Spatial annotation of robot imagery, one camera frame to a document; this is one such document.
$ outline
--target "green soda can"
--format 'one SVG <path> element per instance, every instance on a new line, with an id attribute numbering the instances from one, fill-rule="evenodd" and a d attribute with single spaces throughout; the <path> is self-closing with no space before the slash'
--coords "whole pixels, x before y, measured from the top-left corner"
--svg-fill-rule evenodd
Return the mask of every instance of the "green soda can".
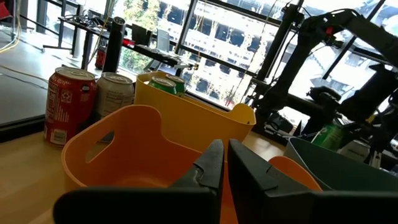
<path id="1" fill-rule="evenodd" d="M 170 74 L 166 74 L 166 78 L 175 83 L 175 91 L 177 91 L 177 96 L 183 97 L 185 94 L 185 80 Z"/>
<path id="2" fill-rule="evenodd" d="M 148 85 L 173 95 L 177 94 L 175 91 L 175 83 L 162 77 L 152 77 Z"/>
<path id="3" fill-rule="evenodd" d="M 340 148 L 343 137 L 344 131 L 339 126 L 328 124 L 318 132 L 312 140 L 312 144 L 336 152 Z"/>

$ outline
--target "plastic container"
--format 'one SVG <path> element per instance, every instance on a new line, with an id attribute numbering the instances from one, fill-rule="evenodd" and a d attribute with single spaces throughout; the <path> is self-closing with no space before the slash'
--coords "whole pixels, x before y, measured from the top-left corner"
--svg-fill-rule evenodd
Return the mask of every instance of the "plastic container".
<path id="1" fill-rule="evenodd" d="M 275 156 L 268 162 L 276 169 L 279 169 L 282 173 L 289 176 L 291 179 L 294 179 L 309 189 L 322 191 L 322 188 L 311 176 L 311 174 L 291 158 L 285 156 Z"/>
<path id="2" fill-rule="evenodd" d="M 162 133 L 170 141 L 203 152 L 214 139 L 222 139 L 228 148 L 229 139 L 243 141 L 256 123 L 254 111 L 245 104 L 224 112 L 188 97 L 179 98 L 144 82 L 164 72 L 138 75 L 136 105 L 149 105 L 162 115 Z"/>
<path id="3" fill-rule="evenodd" d="M 290 138 L 284 156 L 306 169 L 323 190 L 398 192 L 398 178 L 308 141 Z"/>
<path id="4" fill-rule="evenodd" d="M 164 138 L 161 124 L 155 108 L 131 105 L 77 134 L 62 151 L 66 191 L 98 185 L 166 188 L 174 183 L 191 168 L 201 152 Z M 113 141 L 87 160 L 92 150 L 96 150 L 97 141 L 110 131 L 114 131 Z M 227 170 L 221 222 L 237 223 Z"/>

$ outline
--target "can lid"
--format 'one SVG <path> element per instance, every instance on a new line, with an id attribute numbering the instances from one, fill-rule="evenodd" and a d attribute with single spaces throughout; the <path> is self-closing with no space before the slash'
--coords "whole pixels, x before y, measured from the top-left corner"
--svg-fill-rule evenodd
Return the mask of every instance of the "can lid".
<path id="1" fill-rule="evenodd" d="M 82 70 L 79 68 L 70 68 L 70 67 L 59 67 L 55 69 L 59 75 L 67 78 L 71 78 L 74 80 L 94 80 L 95 76 L 87 72 L 86 70 Z"/>
<path id="2" fill-rule="evenodd" d="M 122 75 L 119 75 L 117 73 L 113 72 L 104 72 L 101 75 L 104 79 L 118 83 L 118 84 L 132 84 L 132 80 L 128 77 L 124 77 Z"/>
<path id="3" fill-rule="evenodd" d="M 185 84 L 185 80 L 184 79 L 182 79 L 180 77 L 176 77 L 175 75 L 166 74 L 166 77 L 169 80 L 172 80 L 173 82 Z"/>
<path id="4" fill-rule="evenodd" d="M 175 83 L 162 77 L 152 77 L 152 81 L 166 87 L 175 87 Z"/>

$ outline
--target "silver soda can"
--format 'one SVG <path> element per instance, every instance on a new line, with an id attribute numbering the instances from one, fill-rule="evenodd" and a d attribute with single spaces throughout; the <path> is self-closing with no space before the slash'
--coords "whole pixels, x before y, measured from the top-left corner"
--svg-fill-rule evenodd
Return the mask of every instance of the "silver soda can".
<path id="1" fill-rule="evenodd" d="M 130 78 L 113 72 L 102 73 L 97 81 L 97 96 L 94 107 L 94 119 L 99 121 L 105 116 L 134 102 L 134 87 Z M 110 142 L 113 133 L 107 134 L 102 141 Z"/>

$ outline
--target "coca-cola can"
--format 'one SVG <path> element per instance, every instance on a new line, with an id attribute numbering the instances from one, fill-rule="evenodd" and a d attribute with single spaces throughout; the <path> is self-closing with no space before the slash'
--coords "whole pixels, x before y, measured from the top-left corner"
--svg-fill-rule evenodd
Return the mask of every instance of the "coca-cola can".
<path id="1" fill-rule="evenodd" d="M 87 71 L 60 67 L 50 77 L 45 110 L 44 136 L 63 146 L 85 128 L 93 111 L 95 76 Z"/>

